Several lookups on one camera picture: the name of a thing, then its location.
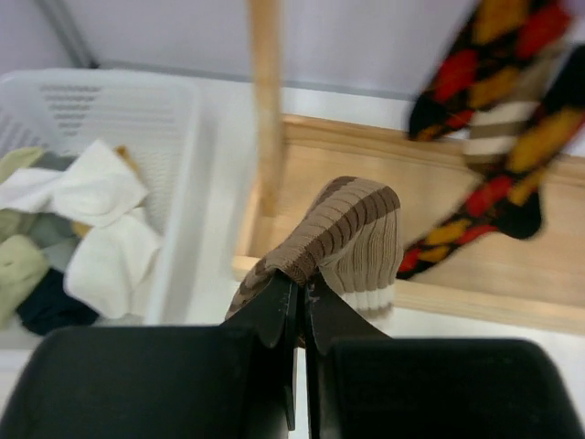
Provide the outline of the red black argyle sock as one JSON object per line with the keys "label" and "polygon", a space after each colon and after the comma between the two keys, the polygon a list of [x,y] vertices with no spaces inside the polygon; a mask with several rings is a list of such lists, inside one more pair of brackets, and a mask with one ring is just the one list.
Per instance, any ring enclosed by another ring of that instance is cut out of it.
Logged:
{"label": "red black argyle sock", "polygon": [[577,15],[562,1],[480,1],[409,115],[408,138],[430,141],[467,127],[502,102]]}

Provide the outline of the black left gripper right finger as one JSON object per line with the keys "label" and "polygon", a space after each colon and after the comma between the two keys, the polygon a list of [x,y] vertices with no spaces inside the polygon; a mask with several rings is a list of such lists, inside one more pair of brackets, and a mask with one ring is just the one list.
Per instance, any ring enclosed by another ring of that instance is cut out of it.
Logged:
{"label": "black left gripper right finger", "polygon": [[321,278],[303,290],[313,438],[581,438],[557,367],[517,338],[392,338]]}

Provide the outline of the white sock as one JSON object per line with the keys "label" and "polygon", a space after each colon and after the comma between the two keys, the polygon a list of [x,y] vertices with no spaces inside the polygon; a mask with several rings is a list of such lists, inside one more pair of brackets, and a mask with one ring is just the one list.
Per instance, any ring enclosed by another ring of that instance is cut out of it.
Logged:
{"label": "white sock", "polygon": [[93,142],[65,171],[21,168],[1,185],[1,207],[48,212],[105,227],[138,207],[148,189],[115,151]]}
{"label": "white sock", "polygon": [[133,209],[83,238],[69,261],[64,290],[109,319],[144,316],[161,245],[145,208]]}

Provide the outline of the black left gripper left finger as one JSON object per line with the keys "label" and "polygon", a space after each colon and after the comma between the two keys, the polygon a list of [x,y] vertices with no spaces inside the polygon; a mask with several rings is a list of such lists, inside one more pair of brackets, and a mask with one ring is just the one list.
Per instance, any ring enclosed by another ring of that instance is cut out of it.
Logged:
{"label": "black left gripper left finger", "polygon": [[4,438],[285,438],[298,287],[273,277],[218,326],[76,327],[33,352]]}

